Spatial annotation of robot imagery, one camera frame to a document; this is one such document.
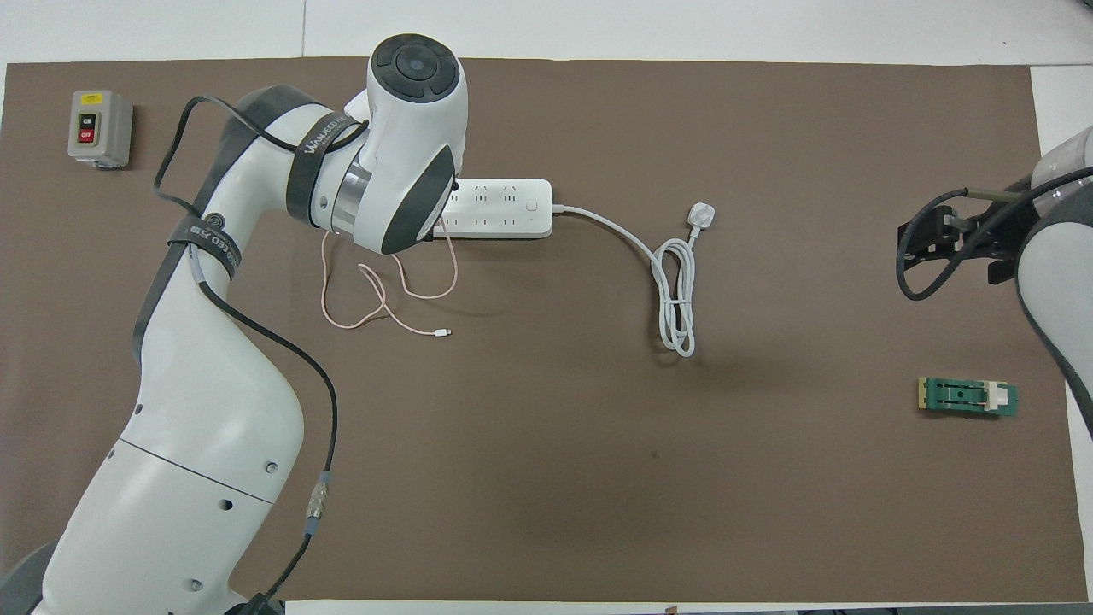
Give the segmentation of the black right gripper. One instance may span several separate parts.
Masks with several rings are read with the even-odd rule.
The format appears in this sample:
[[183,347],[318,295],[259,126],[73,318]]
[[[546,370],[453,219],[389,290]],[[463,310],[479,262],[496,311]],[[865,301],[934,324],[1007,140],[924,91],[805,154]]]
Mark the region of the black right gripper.
[[[1010,214],[1003,215],[1008,203],[992,203],[982,214],[968,218],[971,230],[964,233],[964,243],[971,245],[971,236],[982,225],[992,220],[1000,220],[999,225],[988,230],[980,241],[973,246],[969,258],[995,258],[988,267],[988,284],[1004,284],[1016,275],[1018,249],[1026,240],[1030,230],[1030,206],[1019,206]],[[961,240],[961,230],[953,226],[952,206],[936,206],[918,221],[912,229],[912,220],[900,225],[897,229],[897,247],[903,241],[907,230],[912,230],[906,250],[897,258],[898,261],[935,261],[948,260],[956,253],[956,243]]]

